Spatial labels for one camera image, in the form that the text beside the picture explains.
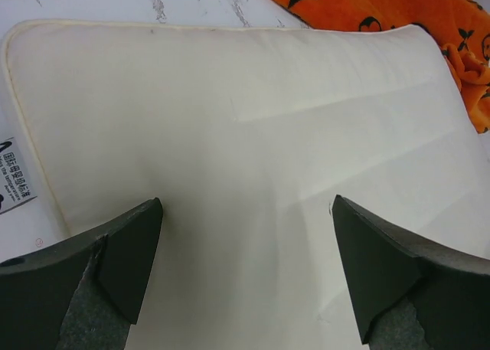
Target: black plastic part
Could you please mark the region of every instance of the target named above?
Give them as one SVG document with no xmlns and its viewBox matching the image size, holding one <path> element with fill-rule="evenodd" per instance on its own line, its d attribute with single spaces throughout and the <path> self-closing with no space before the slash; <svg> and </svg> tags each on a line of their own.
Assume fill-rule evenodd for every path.
<svg viewBox="0 0 490 350">
<path fill-rule="evenodd" d="M 91 257 L 111 306 L 136 323 L 162 226 L 158 199 L 43 250 L 0 263 L 0 348 L 55 349 Z"/>
<path fill-rule="evenodd" d="M 490 348 L 490 261 L 407 231 L 341 196 L 332 212 L 363 343 L 381 316 L 408 299 L 434 350 Z"/>
</svg>

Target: mattress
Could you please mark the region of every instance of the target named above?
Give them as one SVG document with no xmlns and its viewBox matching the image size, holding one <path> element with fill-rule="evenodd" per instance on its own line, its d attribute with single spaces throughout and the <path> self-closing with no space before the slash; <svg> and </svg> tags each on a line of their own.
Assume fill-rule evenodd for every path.
<svg viewBox="0 0 490 350">
<path fill-rule="evenodd" d="M 2 77 L 57 234 L 162 200 L 127 349 L 364 348 L 336 195 L 490 257 L 488 160 L 418 27 L 30 21 L 5 38 Z"/>
</svg>

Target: chinese characters on label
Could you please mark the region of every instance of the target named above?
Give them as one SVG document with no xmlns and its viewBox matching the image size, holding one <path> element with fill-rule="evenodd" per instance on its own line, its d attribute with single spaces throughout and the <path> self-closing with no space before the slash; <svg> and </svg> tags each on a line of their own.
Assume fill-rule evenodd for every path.
<svg viewBox="0 0 490 350">
<path fill-rule="evenodd" d="M 34 197 L 15 140 L 0 142 L 0 214 Z"/>
</svg>

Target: marble surface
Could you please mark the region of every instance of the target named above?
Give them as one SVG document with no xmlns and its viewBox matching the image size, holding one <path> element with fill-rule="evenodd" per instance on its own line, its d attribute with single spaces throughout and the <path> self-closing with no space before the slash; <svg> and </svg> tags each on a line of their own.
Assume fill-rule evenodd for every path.
<svg viewBox="0 0 490 350">
<path fill-rule="evenodd" d="M 490 11 L 490 0 L 477 1 Z M 199 26 L 308 27 L 271 0 L 0 0 L 0 36 L 18 22 L 39 18 Z M 11 130 L 0 109 L 0 139 L 10 136 Z M 486 141 L 484 144 L 490 153 L 490 135 L 486 136 Z M 54 243 L 57 240 L 54 236 L 43 240 L 38 236 L 38 231 L 49 229 L 50 224 L 39 200 L 1 215 L 0 262 Z"/>
</svg>

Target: orange cloth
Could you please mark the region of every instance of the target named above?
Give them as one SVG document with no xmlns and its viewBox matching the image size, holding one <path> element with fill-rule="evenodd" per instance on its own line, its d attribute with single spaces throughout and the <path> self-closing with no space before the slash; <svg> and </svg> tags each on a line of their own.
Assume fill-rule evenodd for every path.
<svg viewBox="0 0 490 350">
<path fill-rule="evenodd" d="M 415 24 L 441 47 L 478 132 L 490 129 L 490 15 L 473 0 L 274 0 L 313 28 L 384 31 Z"/>
</svg>

